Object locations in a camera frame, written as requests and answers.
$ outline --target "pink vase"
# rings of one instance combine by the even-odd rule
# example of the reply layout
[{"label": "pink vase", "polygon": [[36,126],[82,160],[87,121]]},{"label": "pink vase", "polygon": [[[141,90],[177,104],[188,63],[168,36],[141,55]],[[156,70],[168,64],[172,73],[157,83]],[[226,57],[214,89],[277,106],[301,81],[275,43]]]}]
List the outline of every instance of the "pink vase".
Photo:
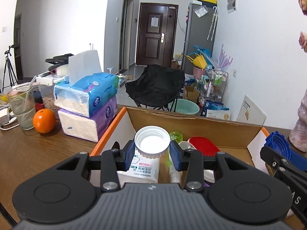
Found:
[{"label": "pink vase", "polygon": [[307,90],[297,110],[298,121],[290,132],[290,142],[300,151],[307,152]]}]

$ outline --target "refrigerator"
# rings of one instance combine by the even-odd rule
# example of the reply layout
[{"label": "refrigerator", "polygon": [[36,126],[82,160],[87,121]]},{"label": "refrigerator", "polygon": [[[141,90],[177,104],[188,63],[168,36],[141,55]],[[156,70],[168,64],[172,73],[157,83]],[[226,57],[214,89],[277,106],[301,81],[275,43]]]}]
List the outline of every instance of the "refrigerator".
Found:
[{"label": "refrigerator", "polygon": [[208,49],[211,54],[213,49],[215,37],[214,32],[213,40],[211,41],[213,27],[208,40],[207,37],[212,23],[214,9],[207,7],[209,12],[199,18],[194,12],[194,9],[199,7],[201,6],[197,4],[189,4],[185,44],[182,58],[182,69],[186,74],[193,74],[193,64],[186,58],[186,55],[197,50],[193,47],[194,45]]}]

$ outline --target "purple tissue pack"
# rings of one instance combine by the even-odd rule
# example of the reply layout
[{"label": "purple tissue pack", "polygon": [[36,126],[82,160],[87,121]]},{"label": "purple tissue pack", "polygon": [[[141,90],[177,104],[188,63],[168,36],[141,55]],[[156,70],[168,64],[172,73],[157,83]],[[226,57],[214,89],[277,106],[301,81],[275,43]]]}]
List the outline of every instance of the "purple tissue pack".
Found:
[{"label": "purple tissue pack", "polygon": [[97,143],[116,116],[116,96],[89,118],[64,109],[58,113],[65,134]]}]

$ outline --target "orange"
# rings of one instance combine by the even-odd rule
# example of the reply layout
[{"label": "orange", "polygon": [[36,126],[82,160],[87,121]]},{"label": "orange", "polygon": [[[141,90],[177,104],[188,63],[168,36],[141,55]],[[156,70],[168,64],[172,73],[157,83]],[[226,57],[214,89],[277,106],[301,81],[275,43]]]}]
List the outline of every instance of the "orange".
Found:
[{"label": "orange", "polygon": [[49,133],[52,131],[56,125],[56,117],[52,110],[41,109],[39,110],[33,118],[34,128],[39,133]]}]

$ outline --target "white cable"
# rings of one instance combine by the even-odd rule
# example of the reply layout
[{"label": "white cable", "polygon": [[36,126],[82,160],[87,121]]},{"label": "white cable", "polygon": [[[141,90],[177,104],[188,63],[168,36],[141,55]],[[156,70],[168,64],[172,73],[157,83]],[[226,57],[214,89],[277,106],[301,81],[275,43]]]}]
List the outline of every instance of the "white cable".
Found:
[{"label": "white cable", "polygon": [[[6,105],[0,105],[0,110],[3,110],[3,109],[5,109],[5,108],[10,108],[10,103],[8,103],[8,104],[6,104]],[[6,124],[0,126],[0,130],[2,130],[2,131],[8,131],[8,130],[11,130],[11,129],[16,128],[17,126],[19,126],[19,124],[16,124],[16,125],[14,125],[14,126],[12,126],[12,127],[10,127],[10,128],[7,128],[7,129],[2,128],[2,126],[7,126],[7,125],[9,125],[9,124],[11,124],[11,123],[13,123],[13,122],[15,122],[15,121],[16,121],[16,120],[15,120],[14,118],[10,119],[10,122],[8,122],[8,123],[6,123]]]},{"label": "white cable", "polygon": [[177,22],[178,22],[178,24],[179,24],[179,27],[180,27],[181,31],[185,34],[185,31],[182,29],[182,27],[181,27],[181,25],[180,25],[180,21],[179,21],[179,18],[178,18],[178,11],[177,11],[177,8],[175,8],[175,10],[176,10],[176,17],[177,17]]}]

